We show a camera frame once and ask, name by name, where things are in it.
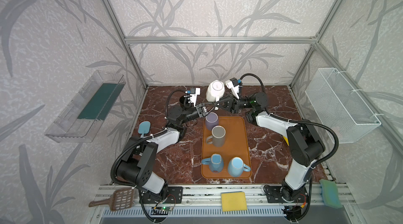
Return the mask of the white ceramic mug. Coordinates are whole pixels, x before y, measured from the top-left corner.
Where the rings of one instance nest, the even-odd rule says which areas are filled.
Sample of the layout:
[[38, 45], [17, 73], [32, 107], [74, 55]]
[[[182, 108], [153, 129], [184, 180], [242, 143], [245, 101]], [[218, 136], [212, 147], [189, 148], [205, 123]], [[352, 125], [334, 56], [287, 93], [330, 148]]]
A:
[[208, 102], [218, 102], [225, 93], [225, 85], [219, 80], [210, 83], [206, 92], [206, 99]]

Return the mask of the black mug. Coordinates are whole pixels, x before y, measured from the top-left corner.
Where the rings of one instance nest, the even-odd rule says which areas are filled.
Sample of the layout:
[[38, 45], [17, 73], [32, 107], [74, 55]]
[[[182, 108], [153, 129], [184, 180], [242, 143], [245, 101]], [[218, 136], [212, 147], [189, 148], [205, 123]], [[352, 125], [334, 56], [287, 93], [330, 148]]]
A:
[[190, 96], [184, 95], [184, 96], [180, 97], [179, 102], [180, 102], [180, 104], [181, 104], [182, 106], [184, 106], [184, 107], [189, 107], [189, 106], [190, 106], [190, 103], [191, 103], [191, 101], [190, 101]]

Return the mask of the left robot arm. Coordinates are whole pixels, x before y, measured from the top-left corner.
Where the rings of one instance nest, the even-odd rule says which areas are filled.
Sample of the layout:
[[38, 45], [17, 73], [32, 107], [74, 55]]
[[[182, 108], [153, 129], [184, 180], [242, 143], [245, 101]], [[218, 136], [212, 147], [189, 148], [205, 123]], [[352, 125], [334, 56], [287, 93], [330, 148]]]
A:
[[177, 89], [171, 94], [176, 92], [182, 92], [184, 96], [171, 108], [166, 104], [165, 128], [148, 137], [131, 137], [112, 164], [110, 177], [115, 184], [135, 187], [162, 198], [168, 194], [166, 180], [153, 172], [157, 153], [184, 139], [186, 123], [210, 114], [204, 103], [196, 103], [200, 88]]

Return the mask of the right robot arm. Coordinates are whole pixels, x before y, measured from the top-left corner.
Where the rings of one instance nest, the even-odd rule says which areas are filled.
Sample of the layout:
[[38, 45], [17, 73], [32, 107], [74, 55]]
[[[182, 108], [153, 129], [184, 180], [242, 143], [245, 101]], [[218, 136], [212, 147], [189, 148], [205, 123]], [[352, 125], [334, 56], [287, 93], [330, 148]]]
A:
[[[243, 96], [241, 79], [232, 78], [226, 82], [215, 80], [210, 83], [206, 98], [213, 103], [215, 109], [230, 113], [248, 109], [246, 118], [249, 123], [283, 136], [289, 147], [292, 163], [281, 187], [274, 189], [268, 186], [266, 194], [291, 203], [304, 192], [306, 183], [312, 180], [312, 171], [337, 152], [339, 138], [330, 127], [323, 124], [309, 120], [286, 119], [270, 113], [267, 109], [268, 96], [265, 87], [261, 86], [261, 89], [261, 92]], [[334, 146], [326, 156], [323, 156], [325, 144], [316, 128], [325, 129], [333, 137]]]

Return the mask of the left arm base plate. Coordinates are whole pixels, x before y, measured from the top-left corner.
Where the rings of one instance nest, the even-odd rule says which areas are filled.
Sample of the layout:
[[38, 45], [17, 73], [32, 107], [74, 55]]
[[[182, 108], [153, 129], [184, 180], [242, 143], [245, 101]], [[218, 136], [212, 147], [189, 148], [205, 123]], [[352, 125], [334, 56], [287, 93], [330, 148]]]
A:
[[144, 204], [180, 204], [182, 202], [183, 187], [181, 186], [164, 186], [160, 193], [153, 193], [151, 191], [141, 192], [139, 195]]

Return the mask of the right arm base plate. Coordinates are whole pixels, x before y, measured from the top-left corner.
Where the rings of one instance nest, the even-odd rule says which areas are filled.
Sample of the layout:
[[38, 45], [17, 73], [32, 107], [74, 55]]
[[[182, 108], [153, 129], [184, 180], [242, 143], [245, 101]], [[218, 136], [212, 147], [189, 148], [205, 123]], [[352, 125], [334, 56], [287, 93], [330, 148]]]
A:
[[305, 203], [307, 197], [305, 187], [301, 187], [298, 190], [292, 190], [288, 186], [265, 185], [263, 187], [263, 192], [268, 203]]

